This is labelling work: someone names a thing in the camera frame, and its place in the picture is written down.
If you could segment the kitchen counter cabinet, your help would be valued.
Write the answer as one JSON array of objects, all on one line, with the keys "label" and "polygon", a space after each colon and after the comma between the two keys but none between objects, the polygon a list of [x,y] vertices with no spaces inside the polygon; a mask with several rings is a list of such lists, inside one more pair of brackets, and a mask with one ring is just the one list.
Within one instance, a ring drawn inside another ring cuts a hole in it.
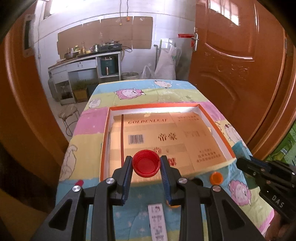
[{"label": "kitchen counter cabinet", "polygon": [[[115,72],[102,74],[101,64],[105,59],[114,59]],[[76,102],[73,87],[78,82],[90,85],[121,80],[121,52],[96,53],[85,57],[63,61],[48,68],[49,77],[55,84],[57,99],[61,105]]]}]

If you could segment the shallow orange-rimmed cardboard tray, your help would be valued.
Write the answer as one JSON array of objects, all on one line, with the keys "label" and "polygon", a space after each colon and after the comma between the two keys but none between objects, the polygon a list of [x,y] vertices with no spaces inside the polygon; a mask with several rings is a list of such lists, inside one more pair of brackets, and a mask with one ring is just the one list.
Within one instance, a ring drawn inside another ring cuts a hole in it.
[{"label": "shallow orange-rimmed cardboard tray", "polygon": [[152,103],[111,107],[102,143],[100,180],[140,150],[166,155],[172,167],[194,177],[236,159],[217,122],[201,103]]}]

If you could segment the small metal stool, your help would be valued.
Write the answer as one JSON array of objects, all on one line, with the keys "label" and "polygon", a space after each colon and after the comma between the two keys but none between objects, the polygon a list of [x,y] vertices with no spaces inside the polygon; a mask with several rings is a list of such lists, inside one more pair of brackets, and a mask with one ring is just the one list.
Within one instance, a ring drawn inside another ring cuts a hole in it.
[{"label": "small metal stool", "polygon": [[[69,119],[71,116],[75,116],[76,120],[72,121],[71,123],[67,123],[67,119]],[[79,120],[79,117],[80,113],[77,105],[75,104],[69,104],[67,106],[64,106],[63,109],[59,112],[58,118],[62,120],[65,126],[65,133],[67,136],[73,136],[73,132],[71,131],[70,126],[76,123]]]}]

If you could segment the white hello kitty box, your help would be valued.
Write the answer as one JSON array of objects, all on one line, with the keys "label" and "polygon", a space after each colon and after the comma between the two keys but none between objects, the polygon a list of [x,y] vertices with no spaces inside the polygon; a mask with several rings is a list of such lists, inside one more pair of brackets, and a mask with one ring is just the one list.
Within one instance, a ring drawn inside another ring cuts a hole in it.
[{"label": "white hello kitty box", "polygon": [[163,205],[161,203],[148,205],[149,226],[153,241],[168,241]]}]

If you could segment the cartoon sheep tablecloth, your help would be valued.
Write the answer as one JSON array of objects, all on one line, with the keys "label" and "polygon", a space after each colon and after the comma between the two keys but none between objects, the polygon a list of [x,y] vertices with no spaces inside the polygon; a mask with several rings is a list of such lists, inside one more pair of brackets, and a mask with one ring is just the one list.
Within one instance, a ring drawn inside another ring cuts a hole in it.
[{"label": "cartoon sheep tablecloth", "polygon": [[238,153],[250,151],[215,105],[180,80],[98,85],[66,151],[56,200],[75,185],[96,186],[140,150],[167,156],[182,176],[205,187],[220,185],[261,233],[268,229],[273,208],[236,167]]}]

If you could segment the brown wooden door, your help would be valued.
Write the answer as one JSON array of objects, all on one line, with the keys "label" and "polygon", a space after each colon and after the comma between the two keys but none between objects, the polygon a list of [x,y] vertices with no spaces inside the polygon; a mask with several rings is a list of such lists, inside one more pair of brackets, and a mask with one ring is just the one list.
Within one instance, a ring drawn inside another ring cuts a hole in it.
[{"label": "brown wooden door", "polygon": [[259,1],[196,1],[189,81],[265,159],[295,121],[295,46]]}]

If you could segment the green air fryer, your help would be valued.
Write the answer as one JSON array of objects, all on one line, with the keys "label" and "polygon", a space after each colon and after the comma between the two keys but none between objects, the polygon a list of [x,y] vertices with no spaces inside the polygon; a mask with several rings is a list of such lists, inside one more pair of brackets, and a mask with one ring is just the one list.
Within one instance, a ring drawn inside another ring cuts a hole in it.
[{"label": "green air fryer", "polygon": [[103,76],[113,75],[116,73],[115,59],[113,56],[100,58],[101,73]]}]

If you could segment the red bottle cap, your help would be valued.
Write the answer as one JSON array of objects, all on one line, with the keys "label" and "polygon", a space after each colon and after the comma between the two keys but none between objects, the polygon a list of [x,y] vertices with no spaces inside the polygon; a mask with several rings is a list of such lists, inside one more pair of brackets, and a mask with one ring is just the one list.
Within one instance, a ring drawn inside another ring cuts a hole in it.
[{"label": "red bottle cap", "polygon": [[153,177],[160,169],[160,166],[159,155],[151,150],[138,151],[132,158],[133,170],[143,178]]}]

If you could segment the stacked colourful cartons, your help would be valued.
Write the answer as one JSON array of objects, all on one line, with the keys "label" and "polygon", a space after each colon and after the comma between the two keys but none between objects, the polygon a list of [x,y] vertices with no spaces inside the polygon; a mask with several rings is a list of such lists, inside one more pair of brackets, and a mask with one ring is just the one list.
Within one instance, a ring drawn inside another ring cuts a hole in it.
[{"label": "stacked colourful cartons", "polygon": [[276,149],[266,157],[267,161],[281,161],[295,166],[296,164],[296,123],[294,122],[287,135]]}]

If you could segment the white plastic sack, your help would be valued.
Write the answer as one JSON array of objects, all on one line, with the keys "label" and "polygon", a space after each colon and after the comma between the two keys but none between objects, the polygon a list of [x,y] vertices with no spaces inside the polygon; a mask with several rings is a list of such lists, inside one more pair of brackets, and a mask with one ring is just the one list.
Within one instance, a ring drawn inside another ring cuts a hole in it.
[{"label": "white plastic sack", "polygon": [[180,49],[170,46],[162,49],[155,71],[144,66],[140,79],[176,80],[176,64],[180,58]]}]

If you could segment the orange bottle cap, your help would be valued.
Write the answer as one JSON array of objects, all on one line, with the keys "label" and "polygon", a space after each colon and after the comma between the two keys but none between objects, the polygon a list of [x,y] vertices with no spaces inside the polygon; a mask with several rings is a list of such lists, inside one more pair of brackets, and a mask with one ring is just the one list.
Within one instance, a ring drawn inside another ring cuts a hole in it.
[{"label": "orange bottle cap", "polygon": [[169,204],[169,202],[167,200],[166,200],[166,204],[167,204],[167,206],[169,208],[179,208],[180,207],[180,205],[171,205],[171,204]]},{"label": "orange bottle cap", "polygon": [[221,185],[224,181],[223,175],[220,172],[213,172],[209,177],[212,185]]}]

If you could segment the black gas stove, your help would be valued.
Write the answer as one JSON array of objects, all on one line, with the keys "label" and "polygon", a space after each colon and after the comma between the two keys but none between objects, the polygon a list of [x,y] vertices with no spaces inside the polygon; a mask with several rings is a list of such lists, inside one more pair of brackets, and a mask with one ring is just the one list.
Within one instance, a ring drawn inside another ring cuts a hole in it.
[{"label": "black gas stove", "polygon": [[99,45],[99,53],[116,52],[122,50],[122,44],[119,42],[107,42]]}]

